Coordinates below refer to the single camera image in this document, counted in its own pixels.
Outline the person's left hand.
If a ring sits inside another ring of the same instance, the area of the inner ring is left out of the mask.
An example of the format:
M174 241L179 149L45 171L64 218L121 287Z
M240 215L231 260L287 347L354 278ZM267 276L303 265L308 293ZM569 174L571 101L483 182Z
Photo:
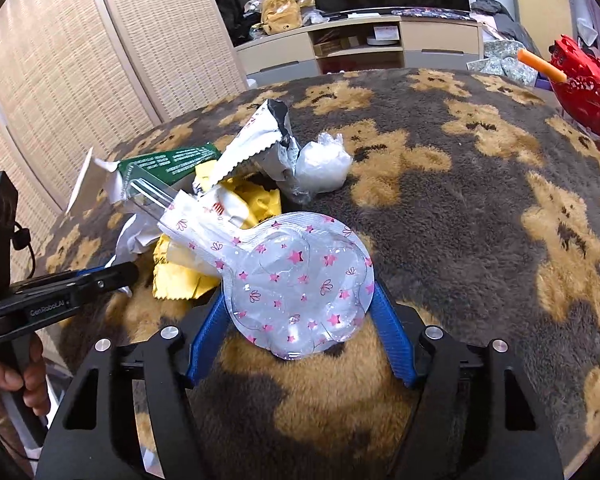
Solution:
M46 387L43 345L37 334L30 340L30 363L23 374L0 362L0 419L7 417L1 391L18 392L24 388L23 401L36 416L46 416L50 411L50 397Z

